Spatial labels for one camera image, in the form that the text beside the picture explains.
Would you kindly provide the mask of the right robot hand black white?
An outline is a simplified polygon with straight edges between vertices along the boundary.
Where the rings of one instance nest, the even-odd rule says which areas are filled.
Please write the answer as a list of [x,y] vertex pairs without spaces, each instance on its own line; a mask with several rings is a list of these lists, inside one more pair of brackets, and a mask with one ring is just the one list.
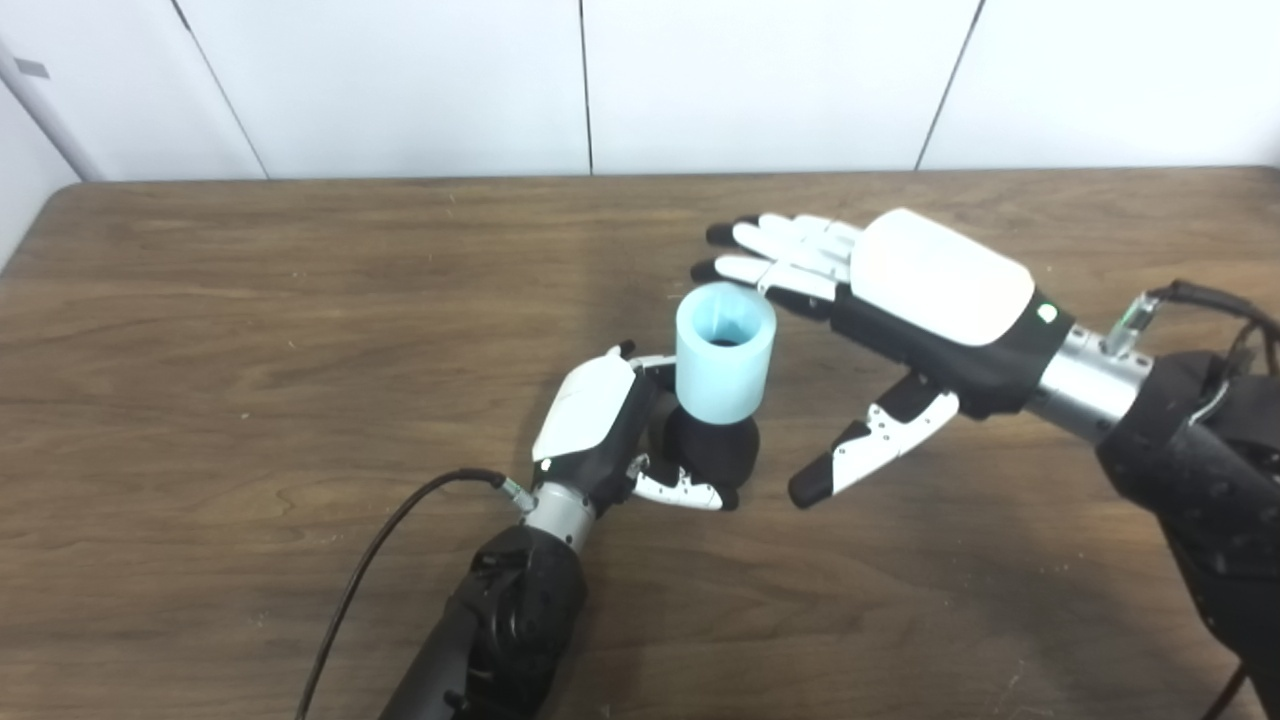
[[710,225],[719,255],[690,270],[728,281],[906,369],[788,480],[809,509],[910,454],[959,415],[1023,411],[1071,316],[1020,263],[906,208],[868,225],[762,213]]

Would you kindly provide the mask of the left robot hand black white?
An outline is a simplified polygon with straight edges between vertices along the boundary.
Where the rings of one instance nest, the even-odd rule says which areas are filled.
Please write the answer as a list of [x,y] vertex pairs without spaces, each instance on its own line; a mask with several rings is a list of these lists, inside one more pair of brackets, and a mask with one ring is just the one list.
[[739,489],[695,466],[692,418],[676,397],[673,355],[634,355],[630,340],[571,370],[561,383],[531,460],[536,486],[580,496],[595,518],[632,496],[684,509],[731,512]]

